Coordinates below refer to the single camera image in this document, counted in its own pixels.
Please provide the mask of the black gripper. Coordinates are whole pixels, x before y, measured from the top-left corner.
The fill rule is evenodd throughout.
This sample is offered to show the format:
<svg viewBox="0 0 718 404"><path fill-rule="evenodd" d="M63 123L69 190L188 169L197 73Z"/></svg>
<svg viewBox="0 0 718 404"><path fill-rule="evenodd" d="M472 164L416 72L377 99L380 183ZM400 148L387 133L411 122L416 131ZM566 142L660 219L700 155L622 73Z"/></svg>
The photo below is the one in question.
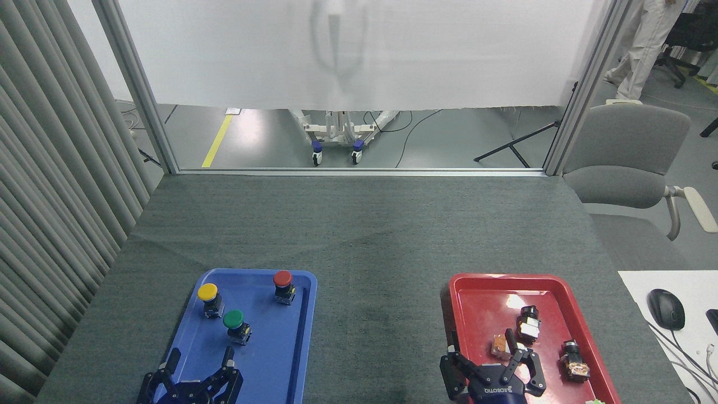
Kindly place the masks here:
<svg viewBox="0 0 718 404"><path fill-rule="evenodd" d="M179 348L172 348L167 360L153 373L145 374L137 396L138 403L236 403L243 386L243 376L234 361L235 350L226 347L220 367L201 382L176 384L172 376L181 358ZM154 397L162 384L166 393L158 402Z"/></svg>
<svg viewBox="0 0 718 404"><path fill-rule="evenodd" d="M462 355L463 361L456 362L451 349L458 350L457 332L450 332L446 355L439 361L447 396L451 401L472 401L473 403L526 403L525 393L535 397L543 396L547 385L541 367L540 356L531 348L518 347L512 328L505 331L505 339L510 351L508 365L479 366ZM525 365L529 371L528 383L515 375L519 365Z"/></svg>

